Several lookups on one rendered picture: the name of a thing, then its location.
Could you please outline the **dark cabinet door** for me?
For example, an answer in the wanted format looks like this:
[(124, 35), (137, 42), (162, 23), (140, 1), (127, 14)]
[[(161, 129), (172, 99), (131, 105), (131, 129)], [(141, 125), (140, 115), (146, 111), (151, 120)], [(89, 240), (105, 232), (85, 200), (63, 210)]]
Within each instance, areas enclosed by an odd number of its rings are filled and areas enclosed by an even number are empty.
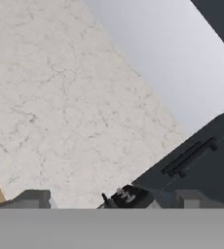
[(195, 190), (224, 203), (224, 137), (216, 140), (216, 144), (216, 151), (208, 150), (187, 167), (184, 178), (163, 174), (169, 178), (169, 182), (162, 186), (161, 193)]
[(224, 137), (224, 113), (206, 124), (168, 155), (138, 176), (132, 184), (145, 190), (157, 191), (162, 194), (162, 186), (169, 182), (169, 178), (163, 175), (162, 170), (196, 142), (206, 142), (211, 137), (214, 137), (216, 140)]

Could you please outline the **dark wall cabinet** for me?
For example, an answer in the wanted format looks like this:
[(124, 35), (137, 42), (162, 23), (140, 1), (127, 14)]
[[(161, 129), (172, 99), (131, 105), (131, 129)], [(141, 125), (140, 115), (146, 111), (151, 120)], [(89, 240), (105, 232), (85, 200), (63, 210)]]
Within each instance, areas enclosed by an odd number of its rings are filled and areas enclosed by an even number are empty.
[(190, 0), (224, 43), (224, 0)]

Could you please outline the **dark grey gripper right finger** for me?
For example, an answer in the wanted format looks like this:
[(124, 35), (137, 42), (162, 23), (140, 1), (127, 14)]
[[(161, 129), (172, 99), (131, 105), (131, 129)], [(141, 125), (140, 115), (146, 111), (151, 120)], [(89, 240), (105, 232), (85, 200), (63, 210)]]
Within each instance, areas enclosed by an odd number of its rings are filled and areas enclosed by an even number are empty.
[(173, 206), (184, 209), (224, 208), (224, 203), (211, 199), (199, 191), (178, 190), (175, 192)]

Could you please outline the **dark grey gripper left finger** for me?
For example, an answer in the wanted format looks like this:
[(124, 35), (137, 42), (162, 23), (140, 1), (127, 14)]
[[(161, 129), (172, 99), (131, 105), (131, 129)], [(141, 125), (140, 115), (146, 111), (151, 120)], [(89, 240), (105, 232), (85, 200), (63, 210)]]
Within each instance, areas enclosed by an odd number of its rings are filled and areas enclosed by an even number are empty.
[(0, 202), (7, 209), (54, 209), (56, 202), (50, 190), (25, 190), (13, 199)]

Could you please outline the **black appliance with silver knobs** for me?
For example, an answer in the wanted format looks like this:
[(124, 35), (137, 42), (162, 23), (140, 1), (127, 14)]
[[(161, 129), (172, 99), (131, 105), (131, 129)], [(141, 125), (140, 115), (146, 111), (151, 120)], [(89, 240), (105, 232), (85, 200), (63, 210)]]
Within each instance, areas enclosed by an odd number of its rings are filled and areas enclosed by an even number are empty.
[(98, 206), (98, 209), (152, 209), (160, 207), (152, 192), (134, 185), (118, 188), (111, 196), (107, 196), (105, 193), (102, 193), (101, 196), (103, 202)]

